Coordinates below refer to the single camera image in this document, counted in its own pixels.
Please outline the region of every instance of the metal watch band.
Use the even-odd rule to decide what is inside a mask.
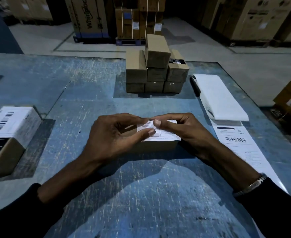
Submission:
[[[257,179],[253,184],[249,185],[247,188],[245,188],[242,191],[239,191],[236,193],[233,192],[232,193],[233,196],[238,197],[238,196],[244,195],[246,193],[253,191],[255,188],[259,187],[263,183],[263,181],[265,181],[265,179],[267,178],[265,173],[260,173],[260,174],[261,174],[261,177]]]

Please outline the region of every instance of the whirlpool logo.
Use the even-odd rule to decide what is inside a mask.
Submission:
[[[82,10],[83,13],[86,16],[86,24],[87,24],[87,28],[90,29],[92,28],[92,14],[90,13],[90,10],[88,9],[88,5],[87,5],[87,0],[82,0],[83,1],[83,6],[82,6]]]

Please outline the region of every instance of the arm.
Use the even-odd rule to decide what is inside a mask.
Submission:
[[[167,119],[175,119],[178,124]],[[191,113],[166,114],[151,120],[155,126],[180,136],[189,144],[190,152],[219,172],[233,192],[245,190],[260,178],[254,168],[221,144]],[[236,200],[249,212],[266,238],[291,233],[291,196],[269,178]]]
[[[130,114],[100,116],[92,125],[82,154],[67,164],[43,185],[33,184],[17,200],[0,210],[0,236],[43,237],[63,214],[63,208],[94,181],[95,173],[132,146],[153,135],[152,128],[129,137],[119,128],[142,124],[143,119]]]

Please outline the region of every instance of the blue worktable surface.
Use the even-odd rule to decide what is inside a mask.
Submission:
[[[220,76],[291,194],[291,144],[219,64],[188,65],[191,74]],[[13,174],[0,178],[0,208],[74,160],[99,115],[192,112],[215,135],[189,79],[181,94],[167,96],[127,94],[124,79],[124,59],[0,54],[0,108],[31,104],[45,118]],[[223,178],[181,147],[125,155],[99,174],[46,237],[258,237]]]

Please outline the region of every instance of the concrete floor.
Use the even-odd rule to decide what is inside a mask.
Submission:
[[[11,32],[25,54],[125,58],[127,48],[113,44],[74,43],[72,24],[17,24]],[[258,106],[273,99],[291,80],[291,48],[224,47],[179,18],[164,19],[163,34],[186,61],[218,62]]]

